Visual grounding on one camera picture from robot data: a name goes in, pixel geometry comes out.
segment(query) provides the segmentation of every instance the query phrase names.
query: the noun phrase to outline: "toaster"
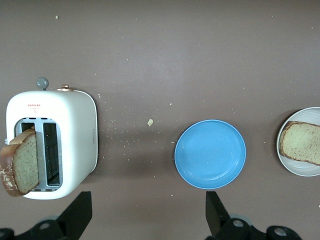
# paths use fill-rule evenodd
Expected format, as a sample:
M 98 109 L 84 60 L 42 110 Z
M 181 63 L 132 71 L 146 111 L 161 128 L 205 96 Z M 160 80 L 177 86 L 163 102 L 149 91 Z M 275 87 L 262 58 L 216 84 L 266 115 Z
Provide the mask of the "toaster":
M 15 95 L 6 109 L 6 142 L 35 128 L 39 185 L 26 198 L 49 200 L 71 193 L 91 173 L 98 160 L 97 109 L 92 97 L 67 84 Z

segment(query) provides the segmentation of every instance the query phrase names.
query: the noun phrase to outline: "brown crust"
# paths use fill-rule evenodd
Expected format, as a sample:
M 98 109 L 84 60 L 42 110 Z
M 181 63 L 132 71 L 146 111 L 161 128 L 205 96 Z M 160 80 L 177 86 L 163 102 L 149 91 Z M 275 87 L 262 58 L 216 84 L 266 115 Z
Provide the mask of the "brown crust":
M 317 165 L 317 166 L 320 166 L 320 164 L 316 164 L 314 162 L 310 162 L 308 160 L 299 160 L 299 159 L 295 159 L 291 156 L 288 156 L 284 151 L 283 151 L 283 139 L 284 137 L 286 136 L 286 133 L 287 131 L 290 129 L 290 127 L 292 125 L 302 125 L 302 124 L 308 124 L 308 125 L 312 125 L 312 126 L 315 126 L 315 127 L 320 127 L 319 125 L 316 125 L 316 124 L 313 124 L 313 123 L 308 123 L 308 122 L 304 122 L 304 121 L 288 121 L 287 124 L 285 125 L 285 127 L 283 128 L 282 130 L 282 133 L 280 135 L 280 141 L 279 141 L 279 152 L 282 156 L 288 158 L 288 159 L 291 159 L 291 160 L 295 160 L 295 161 L 299 161 L 299 162 L 307 162 L 307 163 L 310 163 L 310 164 L 314 164 L 314 165 Z
M 14 171 L 14 156 L 20 145 L 32 134 L 34 129 L 28 129 L 5 145 L 0 152 L 0 177 L 6 192 L 13 197 L 26 195 L 28 192 L 21 192 L 16 184 Z

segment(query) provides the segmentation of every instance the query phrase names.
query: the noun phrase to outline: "empty toaster slot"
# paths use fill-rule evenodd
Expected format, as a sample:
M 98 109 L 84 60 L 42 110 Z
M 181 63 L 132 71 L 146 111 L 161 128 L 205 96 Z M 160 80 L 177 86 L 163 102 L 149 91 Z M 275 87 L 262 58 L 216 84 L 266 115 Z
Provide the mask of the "empty toaster slot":
M 60 128 L 52 119 L 30 117 L 17 123 L 15 134 L 19 135 L 33 126 L 39 174 L 39 185 L 33 191 L 55 191 L 63 182 Z

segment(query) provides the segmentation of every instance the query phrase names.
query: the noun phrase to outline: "bread slice on plate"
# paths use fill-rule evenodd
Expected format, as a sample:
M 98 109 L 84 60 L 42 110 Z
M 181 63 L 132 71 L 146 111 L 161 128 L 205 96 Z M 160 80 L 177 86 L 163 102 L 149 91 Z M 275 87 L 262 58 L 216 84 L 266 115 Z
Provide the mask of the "bread slice on plate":
M 0 177 L 7 193 L 23 196 L 39 185 L 36 131 L 16 136 L 0 152 Z
M 289 159 L 320 166 L 320 126 L 289 121 L 280 136 L 279 152 Z

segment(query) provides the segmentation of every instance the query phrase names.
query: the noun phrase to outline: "gray table surface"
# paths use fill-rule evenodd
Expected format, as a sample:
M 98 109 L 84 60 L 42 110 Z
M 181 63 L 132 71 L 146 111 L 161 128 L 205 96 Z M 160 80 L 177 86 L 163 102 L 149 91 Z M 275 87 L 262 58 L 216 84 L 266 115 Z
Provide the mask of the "gray table surface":
M 286 170 L 275 145 L 292 113 L 320 104 L 319 1 L 2 1 L 0 23 L 1 138 L 8 101 L 40 76 L 49 90 L 90 94 L 99 130 L 98 165 L 70 195 L 13 198 L 0 187 L 1 227 L 22 233 L 91 191 L 83 240 L 205 239 L 206 191 L 181 178 L 174 150 L 187 127 L 218 119 L 247 151 L 216 190 L 226 209 L 263 232 L 319 238 L 320 178 Z

